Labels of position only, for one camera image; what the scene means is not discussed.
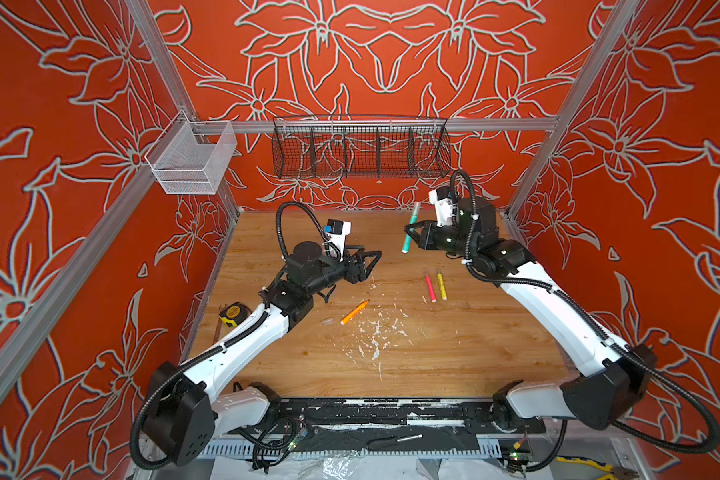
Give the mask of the yellow highlighter pen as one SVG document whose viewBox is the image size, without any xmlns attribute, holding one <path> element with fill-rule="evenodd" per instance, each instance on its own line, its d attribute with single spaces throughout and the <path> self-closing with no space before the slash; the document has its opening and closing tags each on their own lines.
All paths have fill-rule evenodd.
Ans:
<svg viewBox="0 0 720 480">
<path fill-rule="evenodd" d="M 441 272 L 437 272 L 436 278 L 437 278 L 437 283 L 438 283 L 438 289 L 439 289 L 440 297 L 441 297 L 441 299 L 442 299 L 443 301 L 447 301 L 447 300 L 448 300 L 448 293 L 447 293 L 447 288 L 446 288 L 446 283 L 445 283 L 444 276 L 443 276 L 443 274 L 442 274 Z"/>
</svg>

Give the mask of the pink highlighter pen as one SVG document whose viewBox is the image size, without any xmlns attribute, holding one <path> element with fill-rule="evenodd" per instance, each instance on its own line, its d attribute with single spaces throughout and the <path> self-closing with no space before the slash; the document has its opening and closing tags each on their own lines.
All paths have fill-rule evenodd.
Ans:
<svg viewBox="0 0 720 480">
<path fill-rule="evenodd" d="M 431 275 L 428 272 L 424 273 L 424 280 L 427 286 L 428 296 L 429 300 L 432 303 L 435 303 L 437 301 L 437 294 L 434 288 L 434 283 L 432 281 Z"/>
</svg>

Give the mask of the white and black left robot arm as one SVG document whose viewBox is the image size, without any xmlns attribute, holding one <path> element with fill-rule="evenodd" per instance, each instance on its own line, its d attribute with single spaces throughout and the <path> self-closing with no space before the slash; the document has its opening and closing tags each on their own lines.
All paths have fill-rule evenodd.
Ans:
<svg viewBox="0 0 720 480">
<path fill-rule="evenodd" d="M 259 353 L 306 317 L 316 296 L 328 298 L 341 281 L 365 281 L 381 257 L 379 250 L 351 245 L 341 259 L 334 259 L 316 242 L 299 243 L 260 290 L 261 302 L 245 320 L 201 354 L 180 365 L 166 361 L 152 374 L 130 431 L 136 466 L 184 466 L 213 437 L 260 423 L 269 395 L 249 387 L 241 399 L 224 403 L 220 394 Z"/>
</svg>

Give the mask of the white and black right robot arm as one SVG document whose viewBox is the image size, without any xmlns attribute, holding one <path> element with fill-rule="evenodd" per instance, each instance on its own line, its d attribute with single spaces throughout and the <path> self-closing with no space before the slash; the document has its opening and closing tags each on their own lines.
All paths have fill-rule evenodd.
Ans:
<svg viewBox="0 0 720 480">
<path fill-rule="evenodd" d="M 436 215 L 406 225 L 412 241 L 423 250 L 459 256 L 476 278 L 518 301 L 575 368 L 563 380 L 518 380 L 496 392 L 492 417 L 498 428 L 512 430 L 522 419 L 550 417 L 604 430 L 643 398 L 650 378 L 627 360 L 626 341 L 576 306 L 521 243 L 501 237 L 492 204 L 446 199 L 437 202 Z"/>
</svg>

